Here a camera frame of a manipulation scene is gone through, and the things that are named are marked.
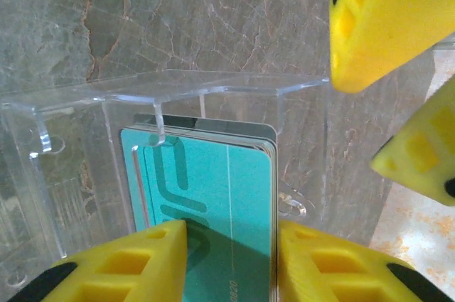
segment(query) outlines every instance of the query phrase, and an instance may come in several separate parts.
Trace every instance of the gray marble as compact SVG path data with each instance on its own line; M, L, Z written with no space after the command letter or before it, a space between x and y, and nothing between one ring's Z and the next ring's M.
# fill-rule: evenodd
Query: gray marble
M0 94L168 68L321 78L328 54L328 0L0 0ZM325 231L370 241L390 183L368 160L433 70L424 53L358 95L332 93Z

